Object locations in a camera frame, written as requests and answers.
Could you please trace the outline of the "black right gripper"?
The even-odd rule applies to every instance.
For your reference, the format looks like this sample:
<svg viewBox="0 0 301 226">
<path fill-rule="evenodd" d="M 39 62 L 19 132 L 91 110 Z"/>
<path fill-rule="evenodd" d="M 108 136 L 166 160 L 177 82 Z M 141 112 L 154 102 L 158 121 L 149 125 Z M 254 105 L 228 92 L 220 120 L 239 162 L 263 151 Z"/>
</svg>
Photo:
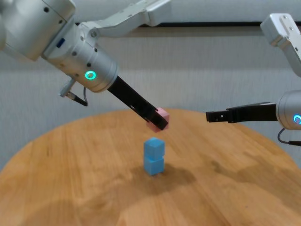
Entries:
<svg viewBox="0 0 301 226">
<path fill-rule="evenodd" d="M 277 121 L 276 103 L 262 102 L 206 112 L 207 122 L 238 123 L 246 121 Z"/>
</svg>

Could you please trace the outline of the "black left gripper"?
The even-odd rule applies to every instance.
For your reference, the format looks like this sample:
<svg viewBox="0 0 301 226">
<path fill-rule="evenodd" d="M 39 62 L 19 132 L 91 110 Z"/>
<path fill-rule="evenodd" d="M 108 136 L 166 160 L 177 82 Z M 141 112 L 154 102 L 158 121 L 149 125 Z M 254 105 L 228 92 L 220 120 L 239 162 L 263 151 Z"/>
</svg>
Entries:
<svg viewBox="0 0 301 226">
<path fill-rule="evenodd" d="M 117 76 L 114 83 L 108 88 L 116 98 L 131 108 L 147 122 L 151 130 L 165 130 L 168 128 L 168 112 L 157 110 L 139 93 L 130 87 L 124 80 Z"/>
</svg>

